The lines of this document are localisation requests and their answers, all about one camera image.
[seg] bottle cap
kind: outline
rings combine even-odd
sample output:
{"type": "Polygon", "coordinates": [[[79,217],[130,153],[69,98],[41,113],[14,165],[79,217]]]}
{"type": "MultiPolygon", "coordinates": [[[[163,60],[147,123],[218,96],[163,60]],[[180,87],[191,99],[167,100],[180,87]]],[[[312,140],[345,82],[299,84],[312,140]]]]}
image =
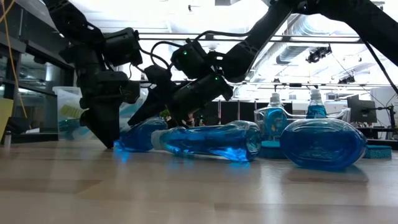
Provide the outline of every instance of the bottle cap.
{"type": "Polygon", "coordinates": [[[320,100],[322,99],[321,92],[319,89],[312,89],[310,94],[311,100],[320,100]]]}
{"type": "Polygon", "coordinates": [[[269,103],[280,103],[279,93],[272,93],[269,103]]]}
{"type": "Polygon", "coordinates": [[[150,136],[150,143],[152,143],[152,146],[154,147],[155,150],[165,150],[163,147],[163,144],[160,141],[160,137],[166,133],[168,130],[158,130],[154,131],[152,135],[150,136]]]}

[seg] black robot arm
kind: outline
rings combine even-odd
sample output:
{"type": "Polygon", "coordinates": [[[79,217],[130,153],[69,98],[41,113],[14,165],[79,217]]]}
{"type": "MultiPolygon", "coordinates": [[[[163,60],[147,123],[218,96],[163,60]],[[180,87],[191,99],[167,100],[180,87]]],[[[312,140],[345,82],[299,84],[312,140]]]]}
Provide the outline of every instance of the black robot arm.
{"type": "Polygon", "coordinates": [[[124,72],[111,65],[142,63],[138,33],[132,28],[104,35],[67,0],[44,0],[57,29],[73,45],[60,52],[75,66],[77,86],[85,110],[80,124],[87,126],[103,144],[111,148],[119,139],[119,107],[122,102],[135,103],[139,82],[130,81],[124,72]]]}
{"type": "MultiPolygon", "coordinates": [[[[397,22],[370,0],[263,1],[271,5],[267,14],[254,25],[245,40],[228,53],[206,53],[197,39],[187,40],[186,45],[173,53],[172,65],[194,81],[176,85],[171,81],[170,67],[152,65],[146,68],[145,73],[149,81],[156,84],[156,88],[149,92],[147,101],[129,124],[137,124],[166,108],[180,124],[187,114],[220,95],[229,100],[233,91],[224,79],[234,83],[243,81],[258,53],[291,13],[322,14],[329,19],[345,22],[360,38],[398,65],[397,22]]],[[[138,33],[126,28],[103,35],[67,0],[44,0],[44,3],[57,29],[74,44],[60,54],[67,62],[75,64],[78,84],[83,93],[80,104],[82,108],[89,109],[81,117],[81,123],[87,125],[106,146],[112,147],[113,141],[119,137],[120,103],[134,103],[139,85],[129,81],[123,72],[110,71],[105,64],[110,62],[118,66],[142,63],[138,33]]]]}
{"type": "Polygon", "coordinates": [[[230,82],[241,82],[261,49],[270,41],[290,13],[322,14],[347,23],[398,66],[398,23],[370,0],[276,0],[250,31],[223,58],[222,69],[230,82]]]}

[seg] upright bottle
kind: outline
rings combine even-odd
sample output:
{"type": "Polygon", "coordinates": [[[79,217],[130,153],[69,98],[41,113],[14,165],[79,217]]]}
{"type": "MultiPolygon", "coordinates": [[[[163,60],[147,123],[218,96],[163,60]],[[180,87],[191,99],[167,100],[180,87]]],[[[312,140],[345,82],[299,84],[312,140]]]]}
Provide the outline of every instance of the upright bottle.
{"type": "Polygon", "coordinates": [[[321,93],[318,89],[311,90],[310,103],[308,104],[307,119],[327,118],[321,93]]]}
{"type": "Polygon", "coordinates": [[[152,134],[157,150],[166,150],[176,156],[207,154],[223,156],[232,161],[252,161],[261,147],[259,127],[249,121],[233,121],[224,126],[182,127],[152,134]]]}
{"type": "Polygon", "coordinates": [[[272,93],[267,111],[264,114],[265,141],[278,141],[287,126],[287,117],[280,102],[279,93],[272,93]]]}
{"type": "Polygon", "coordinates": [[[114,145],[118,149],[129,152],[147,152],[153,148],[150,136],[154,131],[167,129],[163,118],[153,117],[136,124],[126,126],[120,130],[120,138],[114,145]]]}
{"type": "Polygon", "coordinates": [[[344,169],[364,156],[366,138],[338,119],[301,119],[285,128],[280,148],[299,166],[344,169]]]}

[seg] wooden table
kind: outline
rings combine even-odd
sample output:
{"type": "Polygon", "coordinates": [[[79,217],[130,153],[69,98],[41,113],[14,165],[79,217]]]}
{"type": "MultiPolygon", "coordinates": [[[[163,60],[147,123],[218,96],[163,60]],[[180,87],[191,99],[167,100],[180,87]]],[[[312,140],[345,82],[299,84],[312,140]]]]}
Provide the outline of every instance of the wooden table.
{"type": "Polygon", "coordinates": [[[1,223],[398,223],[398,159],[346,172],[236,164],[97,141],[13,145],[0,156],[1,223]]]}

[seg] computer monitor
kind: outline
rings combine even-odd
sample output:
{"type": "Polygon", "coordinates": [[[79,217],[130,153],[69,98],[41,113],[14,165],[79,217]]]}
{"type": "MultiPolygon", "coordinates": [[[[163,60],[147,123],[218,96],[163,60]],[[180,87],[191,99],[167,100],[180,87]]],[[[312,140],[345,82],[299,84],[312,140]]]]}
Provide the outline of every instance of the computer monitor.
{"type": "Polygon", "coordinates": [[[359,100],[359,96],[347,98],[347,106],[351,108],[351,122],[376,123],[376,104],[371,100],[359,100]]]}

